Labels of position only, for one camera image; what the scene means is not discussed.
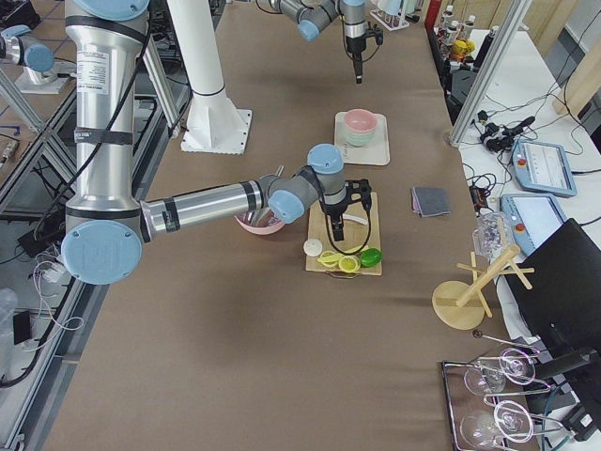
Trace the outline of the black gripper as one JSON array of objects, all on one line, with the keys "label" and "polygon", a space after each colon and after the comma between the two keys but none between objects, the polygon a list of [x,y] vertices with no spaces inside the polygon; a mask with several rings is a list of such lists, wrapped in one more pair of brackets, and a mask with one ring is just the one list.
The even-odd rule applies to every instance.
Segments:
[{"label": "black gripper", "polygon": [[343,214],[347,210],[346,205],[325,205],[325,214],[330,219],[331,232],[333,233],[334,241],[343,241],[344,236],[344,219]]},{"label": "black gripper", "polygon": [[362,83],[363,78],[363,60],[362,53],[366,50],[366,39],[365,37],[346,37],[346,51],[350,55],[355,82],[357,85]]}]

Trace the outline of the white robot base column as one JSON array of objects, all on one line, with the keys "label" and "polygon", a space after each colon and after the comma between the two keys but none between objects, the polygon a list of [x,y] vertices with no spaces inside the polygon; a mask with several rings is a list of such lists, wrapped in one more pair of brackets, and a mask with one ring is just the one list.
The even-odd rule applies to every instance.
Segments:
[{"label": "white robot base column", "polygon": [[181,148],[243,154],[252,112],[227,96],[208,2],[176,0],[168,8],[193,94]]}]

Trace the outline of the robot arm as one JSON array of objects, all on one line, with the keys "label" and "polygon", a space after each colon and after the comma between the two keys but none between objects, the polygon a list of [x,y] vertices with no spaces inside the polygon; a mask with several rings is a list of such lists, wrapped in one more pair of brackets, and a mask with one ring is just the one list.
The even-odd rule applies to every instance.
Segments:
[{"label": "robot arm", "polygon": [[306,41],[314,41],[335,20],[340,19],[343,30],[343,50],[352,61],[357,85],[363,79],[363,53],[367,41],[373,38],[376,45],[383,42],[381,31],[366,19],[364,1],[254,1],[259,10],[275,15],[284,15],[292,20]]},{"label": "robot arm", "polygon": [[270,208],[292,223],[319,203],[335,225],[350,201],[340,151],[313,147],[293,177],[260,179],[144,202],[132,194],[133,85],[150,46],[146,1],[68,1],[77,47],[77,172],[66,206],[61,255],[68,272],[110,285],[137,267],[142,247],[164,233]]}]

